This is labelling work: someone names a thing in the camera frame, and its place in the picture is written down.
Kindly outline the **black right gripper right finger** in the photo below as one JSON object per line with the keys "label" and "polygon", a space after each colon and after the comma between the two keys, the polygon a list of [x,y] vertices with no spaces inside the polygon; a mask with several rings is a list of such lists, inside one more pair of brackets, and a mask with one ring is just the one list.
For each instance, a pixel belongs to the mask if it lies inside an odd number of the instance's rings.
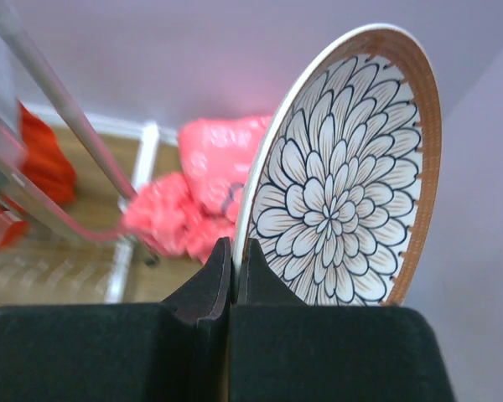
{"label": "black right gripper right finger", "polygon": [[232,401],[454,400],[433,329],[404,307],[311,307],[247,246],[230,317]]}

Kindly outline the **flower plate brown rim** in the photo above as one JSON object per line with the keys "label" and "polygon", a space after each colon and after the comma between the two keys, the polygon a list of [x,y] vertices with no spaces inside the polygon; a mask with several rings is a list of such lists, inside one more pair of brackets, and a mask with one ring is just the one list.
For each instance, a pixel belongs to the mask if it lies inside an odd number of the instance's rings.
{"label": "flower plate brown rim", "polygon": [[427,237],[442,146],[422,45],[371,23],[322,50],[276,110],[241,197],[237,287],[258,245],[309,305],[399,304]]}

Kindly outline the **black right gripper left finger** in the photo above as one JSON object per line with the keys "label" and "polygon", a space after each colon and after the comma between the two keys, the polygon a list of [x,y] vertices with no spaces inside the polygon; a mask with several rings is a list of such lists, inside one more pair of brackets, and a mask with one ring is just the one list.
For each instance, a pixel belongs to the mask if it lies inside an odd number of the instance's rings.
{"label": "black right gripper left finger", "polygon": [[0,307],[0,401],[217,401],[231,245],[160,302]]}

